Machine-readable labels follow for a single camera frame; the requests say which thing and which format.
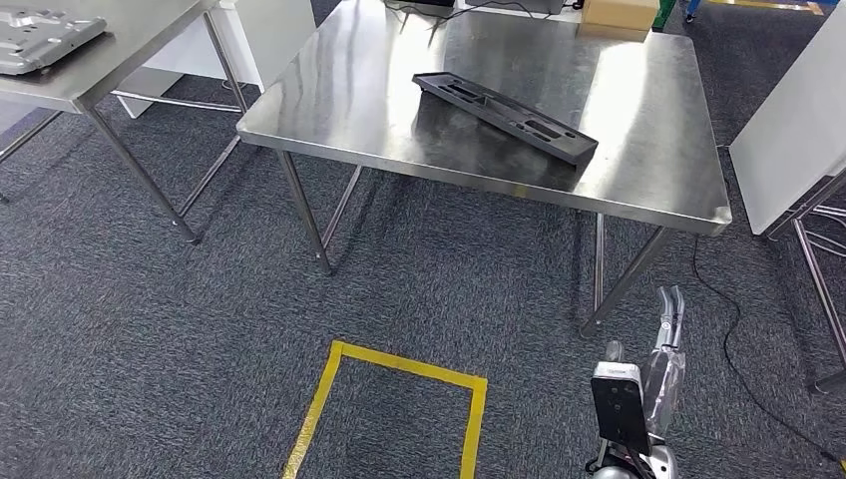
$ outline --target black plastic tray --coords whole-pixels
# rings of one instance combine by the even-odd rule
[[[414,75],[412,81],[477,118],[575,166],[594,157],[599,142],[511,98],[448,72]]]

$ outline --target gray carpet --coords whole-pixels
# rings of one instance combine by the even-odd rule
[[[314,3],[318,20],[332,7]],[[667,31],[694,39],[718,143],[822,22],[713,5],[693,25],[678,19]],[[171,94],[226,98],[219,82],[197,78]],[[130,121],[113,99],[100,108],[174,198],[235,122],[164,105]],[[789,298],[785,277],[802,265],[750,235],[722,159],[735,223],[700,243],[699,268],[743,308],[733,357],[770,408],[846,454],[843,396],[803,388],[809,374],[831,372],[815,371],[803,347],[831,341],[813,297]],[[296,161],[325,225],[350,169]],[[839,476],[729,372],[721,342],[733,309],[692,275],[690,235],[676,236],[600,335],[582,340],[587,214],[368,172],[326,277],[268,151],[236,149],[191,214],[206,238],[190,247],[70,115],[3,165],[0,192],[12,201],[0,208],[0,477],[278,477],[333,339],[487,377],[477,477],[584,477],[597,445],[593,367],[613,338],[647,353],[654,291],[674,283],[689,311],[689,372],[669,439],[683,477]],[[610,220],[609,278],[649,234]],[[468,401],[460,387],[344,359],[298,477],[455,477]]]

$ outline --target white panel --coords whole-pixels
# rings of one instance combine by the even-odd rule
[[[846,154],[846,5],[838,5],[731,144],[731,159],[760,235]]]
[[[234,10],[222,8],[213,9],[211,14],[229,60],[234,63],[238,80],[258,85],[260,78],[252,61],[246,38],[243,36],[243,30],[240,28],[238,14]],[[225,78],[202,18],[192,23],[185,32],[160,50],[145,66],[201,77]]]
[[[179,72],[141,67],[121,82],[118,90],[160,97],[182,77],[183,74]],[[144,100],[124,97],[118,97],[118,101],[121,102],[132,118],[138,118],[153,104]]]
[[[267,88],[314,33],[311,2],[237,0],[233,5],[258,70],[259,85]]]
[[[844,169],[846,169],[846,161],[844,161],[844,162],[840,163],[839,165],[835,166],[834,170],[829,172],[829,175],[831,175],[833,177],[833,176],[837,175],[838,173],[842,172]]]

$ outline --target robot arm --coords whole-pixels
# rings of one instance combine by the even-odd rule
[[[681,347],[684,298],[678,286],[662,300],[655,345],[643,366],[624,362],[612,341],[597,365],[591,387],[600,425],[600,454],[586,468],[594,479],[675,479],[678,469],[664,435],[684,378]]]

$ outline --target yellow tape rectangle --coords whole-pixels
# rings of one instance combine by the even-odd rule
[[[771,2],[755,2],[752,0],[708,0],[710,3],[719,3],[722,5],[738,5],[741,7],[756,7],[756,8],[775,8],[777,10],[794,10],[799,12],[812,12],[814,15],[822,15],[822,10],[819,5],[814,2],[807,2],[806,5],[797,5],[792,3],[771,3]]]
[[[317,391],[314,399],[308,407],[305,419],[302,421],[302,428],[296,438],[291,450],[288,462],[282,471],[282,479],[295,479],[302,461],[305,459],[305,452],[311,444],[317,421],[323,412],[323,406],[329,397],[332,382],[338,372],[338,366],[342,356],[351,357],[365,362],[371,362],[384,367],[399,369],[401,371],[417,374],[418,376],[430,377],[443,382],[462,386],[473,391],[470,399],[470,419],[467,422],[467,430],[464,435],[464,448],[461,454],[460,479],[472,479],[476,472],[476,453],[479,449],[479,437],[482,433],[482,414],[485,411],[485,396],[488,390],[488,380],[484,377],[464,374],[444,367],[426,364],[425,362],[406,359],[404,357],[388,354],[386,352],[367,349],[366,347],[347,344],[341,341],[332,341],[329,349],[329,358],[320,376]]]

